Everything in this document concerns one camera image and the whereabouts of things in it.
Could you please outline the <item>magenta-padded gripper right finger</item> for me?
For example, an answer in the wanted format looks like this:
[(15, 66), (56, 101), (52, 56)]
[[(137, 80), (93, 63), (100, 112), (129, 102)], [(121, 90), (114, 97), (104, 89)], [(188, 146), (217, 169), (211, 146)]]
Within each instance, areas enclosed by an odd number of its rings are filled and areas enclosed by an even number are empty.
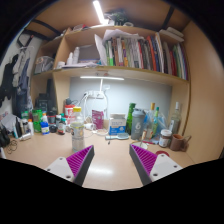
[(129, 154), (143, 185), (147, 185), (182, 169), (180, 165), (166, 154), (156, 155), (133, 144), (129, 146)]

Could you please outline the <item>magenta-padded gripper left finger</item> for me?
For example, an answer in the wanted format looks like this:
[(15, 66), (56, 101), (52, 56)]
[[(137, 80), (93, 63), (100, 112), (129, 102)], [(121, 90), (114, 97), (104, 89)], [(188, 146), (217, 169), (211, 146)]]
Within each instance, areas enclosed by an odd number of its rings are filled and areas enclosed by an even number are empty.
[(82, 186), (93, 157), (94, 146), (90, 145), (67, 158), (57, 158), (46, 171)]

